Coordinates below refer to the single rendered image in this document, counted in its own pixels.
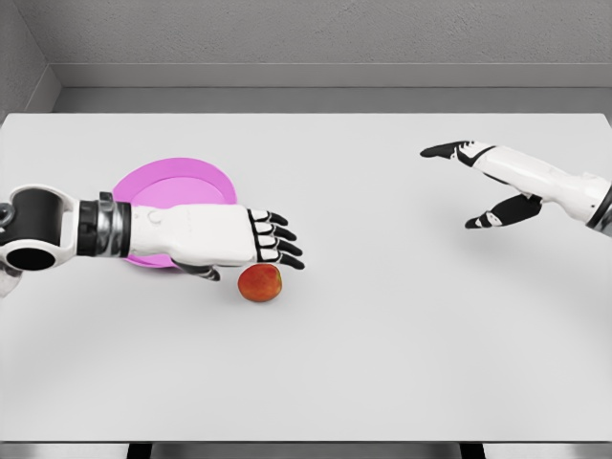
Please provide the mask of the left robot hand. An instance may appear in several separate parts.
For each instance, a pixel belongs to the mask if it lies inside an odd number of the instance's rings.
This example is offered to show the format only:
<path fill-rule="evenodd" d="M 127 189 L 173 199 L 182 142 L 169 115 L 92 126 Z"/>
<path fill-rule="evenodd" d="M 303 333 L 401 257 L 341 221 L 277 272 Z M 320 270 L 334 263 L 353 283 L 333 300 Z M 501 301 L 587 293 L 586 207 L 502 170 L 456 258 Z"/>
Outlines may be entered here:
<path fill-rule="evenodd" d="M 188 205 L 170 210 L 164 250 L 187 273 L 217 281 L 216 268 L 279 264 L 305 268 L 288 220 L 241 205 Z"/>

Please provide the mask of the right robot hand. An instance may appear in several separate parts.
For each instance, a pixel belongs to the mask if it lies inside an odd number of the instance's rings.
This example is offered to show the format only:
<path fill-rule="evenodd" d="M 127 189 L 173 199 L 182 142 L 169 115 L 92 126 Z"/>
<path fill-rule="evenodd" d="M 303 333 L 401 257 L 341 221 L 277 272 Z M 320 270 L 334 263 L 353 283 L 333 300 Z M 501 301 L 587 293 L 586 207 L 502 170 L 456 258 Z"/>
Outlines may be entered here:
<path fill-rule="evenodd" d="M 473 168 L 511 186 L 518 194 L 469 219 L 469 230 L 506 227 L 537 216 L 545 203 L 556 203 L 575 217 L 569 175 L 537 158 L 499 145 L 476 141 L 450 142 L 424 149 L 424 158 L 444 158 Z"/>

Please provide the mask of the red apple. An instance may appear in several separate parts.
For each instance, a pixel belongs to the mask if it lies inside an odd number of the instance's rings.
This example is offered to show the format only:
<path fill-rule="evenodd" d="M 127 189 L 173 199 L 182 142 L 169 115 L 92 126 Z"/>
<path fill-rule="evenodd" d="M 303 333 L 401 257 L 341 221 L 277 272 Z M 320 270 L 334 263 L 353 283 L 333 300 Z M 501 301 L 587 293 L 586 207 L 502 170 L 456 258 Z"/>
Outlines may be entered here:
<path fill-rule="evenodd" d="M 282 291 L 280 270 L 272 264 L 255 264 L 244 270 L 237 280 L 238 291 L 246 300 L 267 302 Z"/>

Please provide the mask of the pink plate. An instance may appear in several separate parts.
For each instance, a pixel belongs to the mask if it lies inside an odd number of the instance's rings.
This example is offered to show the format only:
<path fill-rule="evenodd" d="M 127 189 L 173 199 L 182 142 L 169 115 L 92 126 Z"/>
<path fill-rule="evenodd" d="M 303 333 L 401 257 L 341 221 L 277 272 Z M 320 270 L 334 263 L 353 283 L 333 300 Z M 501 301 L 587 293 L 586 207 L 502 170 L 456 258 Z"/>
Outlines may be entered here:
<path fill-rule="evenodd" d="M 147 164 L 130 173 L 113 190 L 114 199 L 134 206 L 154 207 L 159 225 L 138 213 L 131 247 L 137 251 L 130 261 L 150 263 L 162 256 L 168 267 L 179 268 L 164 251 L 170 234 L 170 210 L 188 205 L 239 205 L 234 186 L 216 166 L 194 159 L 167 159 Z"/>

